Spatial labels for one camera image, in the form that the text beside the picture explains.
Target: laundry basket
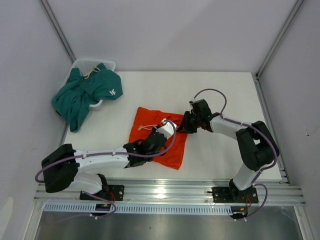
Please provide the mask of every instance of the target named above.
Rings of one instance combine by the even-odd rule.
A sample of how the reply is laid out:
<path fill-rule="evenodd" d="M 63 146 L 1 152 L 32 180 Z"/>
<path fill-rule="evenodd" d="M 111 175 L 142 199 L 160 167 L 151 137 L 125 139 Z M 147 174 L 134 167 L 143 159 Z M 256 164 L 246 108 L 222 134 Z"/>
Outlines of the laundry basket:
<path fill-rule="evenodd" d="M 63 80 L 62 86 L 66 85 L 67 80 L 69 78 L 71 69 L 73 68 L 78 68 L 80 70 L 80 74 L 82 76 L 87 76 L 90 71 L 97 65 L 103 63 L 107 69 L 110 69 L 112 71 L 115 70 L 116 68 L 116 63 L 114 61 L 109 61 L 109 60 L 102 60 L 102 59 L 90 59 L 90 58 L 80 58 L 74 61 L 72 64 L 68 74 L 66 75 L 65 79 Z M 102 107 L 102 99 L 96 103 L 96 104 L 90 104 L 89 109 L 90 110 L 95 110 L 99 111 Z"/>

